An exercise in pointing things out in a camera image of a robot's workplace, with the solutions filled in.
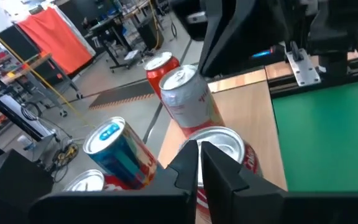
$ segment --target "can lid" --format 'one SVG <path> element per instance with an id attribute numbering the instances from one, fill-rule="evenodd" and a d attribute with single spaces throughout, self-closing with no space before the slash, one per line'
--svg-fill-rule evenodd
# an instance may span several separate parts
<path id="1" fill-rule="evenodd" d="M 225 152 L 231 158 L 238 163 L 242 163 L 244 160 L 245 149 L 244 142 L 240 135 L 235 131 L 220 127 L 213 126 L 198 130 L 189 136 L 188 140 L 183 143 L 181 148 L 189 141 L 197 140 L 198 145 L 198 186 L 203 187 L 203 172 L 201 170 L 201 143 L 203 141 L 209 141 L 214 144 L 220 150 Z"/>
<path id="2" fill-rule="evenodd" d="M 91 169 L 74 178 L 63 191 L 99 191 L 104 187 L 104 175 L 102 172 Z"/>
<path id="3" fill-rule="evenodd" d="M 196 75 L 197 67 L 194 65 L 182 65 L 168 72 L 160 81 L 160 88 L 172 90 L 187 83 Z"/>
<path id="4" fill-rule="evenodd" d="M 152 57 L 145 65 L 144 69 L 146 71 L 151 71 L 156 68 L 161 67 L 165 63 L 167 63 L 172 58 L 171 52 L 162 52 L 154 57 Z"/>
<path id="5" fill-rule="evenodd" d="M 122 133 L 125 120 L 112 117 L 96 127 L 85 139 L 83 149 L 87 154 L 95 154 L 110 146 Z"/>

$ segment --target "concrete floor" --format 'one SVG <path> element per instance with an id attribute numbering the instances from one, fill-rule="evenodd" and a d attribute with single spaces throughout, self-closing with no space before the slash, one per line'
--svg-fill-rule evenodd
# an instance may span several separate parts
<path id="1" fill-rule="evenodd" d="M 171 21 L 169 17 L 166 17 L 163 21 L 163 26 L 165 28 L 165 30 L 163 31 L 163 35 L 165 41 L 162 45 L 162 48 L 158 50 L 158 52 L 172 52 L 173 55 L 176 56 L 176 58 L 178 58 L 179 60 L 182 59 L 181 61 L 184 63 L 197 62 L 200 57 L 203 43 L 193 42 L 192 40 L 190 40 L 189 35 L 186 33 L 181 24 L 176 20 L 176 18 L 173 18 L 173 22 L 177 28 L 178 38 L 173 39 L 170 28 Z M 190 44 L 189 51 L 186 55 L 184 55 L 186 46 L 188 44 Z M 124 57 L 121 55 L 118 60 L 121 62 L 123 58 Z M 122 116 L 131 125 L 131 127 L 140 136 L 140 138 L 143 139 L 146 130 L 149 127 L 149 124 L 160 103 L 159 99 L 156 96 L 153 96 L 146 100 L 134 101 L 119 106 L 103 108 L 101 110 L 88 110 L 89 105 L 98 96 L 98 94 L 95 93 L 132 83 L 137 80 L 145 79 L 145 72 L 142 65 L 134 65 L 130 70 L 127 70 L 125 68 L 117 68 L 114 70 L 114 73 L 111 73 L 109 66 L 114 65 L 114 62 L 112 60 L 106 62 L 106 59 L 109 59 L 108 55 L 102 55 L 97 62 L 89 66 L 84 72 L 81 73 L 81 75 L 78 76 L 78 78 L 76 77 L 75 83 L 77 84 L 81 93 L 84 96 L 92 96 L 82 100 L 74 101 L 72 103 L 72 106 L 83 115 L 84 119 L 88 123 L 92 125 L 98 125 L 102 121 L 112 116 Z M 67 90 L 63 95 L 68 100 L 74 100 L 76 98 L 75 92 L 72 89 Z M 80 118 L 76 117 L 75 114 L 71 111 L 71 109 L 67 107 L 67 105 L 65 105 L 64 107 L 69 113 L 66 118 L 60 117 L 58 108 L 45 110 L 43 113 L 43 117 L 53 121 L 54 123 L 57 123 L 68 133 L 70 133 L 74 138 L 86 137 L 86 135 L 91 131 L 91 128 L 89 126 L 86 126 L 86 124 L 82 122 Z M 152 154 L 156 157 L 159 154 L 160 147 L 162 145 L 165 132 L 167 131 L 169 121 L 169 114 L 167 113 L 165 108 L 162 108 L 160 116 L 157 119 L 156 125 L 151 130 L 149 134 L 149 140 L 147 141 L 147 146 L 149 147 Z M 16 140 L 22 134 L 25 133 L 17 126 L 13 125 L 2 136 L 0 136 L 0 148 L 4 149 L 5 151 L 9 149 L 16 149 L 30 160 L 36 160 L 42 154 L 41 158 L 46 163 L 48 163 L 50 162 L 54 152 L 60 147 L 59 144 L 53 141 L 51 145 L 49 145 L 48 149 L 46 149 L 44 152 L 33 153 L 23 151 L 22 145 Z M 77 157 L 70 163 L 66 176 L 59 184 L 55 186 L 55 190 L 60 190 L 74 177 L 88 169 L 101 168 L 96 163 L 94 163 L 82 150 L 80 150 L 80 153 L 77 155 Z"/>

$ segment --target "pull tab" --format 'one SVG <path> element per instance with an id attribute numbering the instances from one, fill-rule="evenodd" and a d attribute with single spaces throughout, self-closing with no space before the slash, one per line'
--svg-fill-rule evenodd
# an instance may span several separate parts
<path id="1" fill-rule="evenodd" d="M 100 134 L 99 139 L 102 141 L 107 140 L 112 134 L 114 134 L 118 130 L 119 130 L 118 124 L 114 123 L 107 130 L 103 131 Z"/>

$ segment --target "metal bracket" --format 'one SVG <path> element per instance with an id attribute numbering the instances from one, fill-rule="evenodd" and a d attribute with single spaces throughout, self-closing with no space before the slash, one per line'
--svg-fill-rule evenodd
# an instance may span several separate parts
<path id="1" fill-rule="evenodd" d="M 285 52 L 287 59 L 290 62 L 292 72 L 296 78 L 298 86 L 308 86 L 321 83 L 320 76 L 318 75 L 313 63 L 309 58 L 305 49 L 299 49 L 303 60 L 295 61 L 292 52 Z"/>

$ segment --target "wheel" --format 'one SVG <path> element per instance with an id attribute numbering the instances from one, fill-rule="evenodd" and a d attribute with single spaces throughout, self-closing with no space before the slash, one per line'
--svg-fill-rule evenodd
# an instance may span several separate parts
<path id="1" fill-rule="evenodd" d="M 81 93 L 77 93 L 76 96 L 77 96 L 77 99 L 79 99 L 79 100 L 84 98 L 84 96 Z"/>
<path id="2" fill-rule="evenodd" d="M 65 111 L 65 110 L 61 111 L 61 112 L 60 112 L 60 116 L 61 116 L 62 118 L 67 117 L 67 111 Z"/>

